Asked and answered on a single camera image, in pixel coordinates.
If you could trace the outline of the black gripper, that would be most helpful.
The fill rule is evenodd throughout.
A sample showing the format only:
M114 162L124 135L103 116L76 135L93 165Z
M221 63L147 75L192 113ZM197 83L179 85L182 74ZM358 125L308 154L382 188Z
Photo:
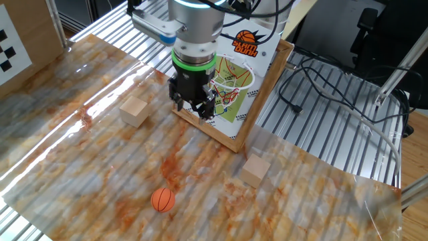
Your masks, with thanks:
M214 67L206 70L186 70L175 66L176 73L169 79L169 98L177 111L181 111L184 101L197 106L199 124L214 117L215 96L208 83L215 75Z

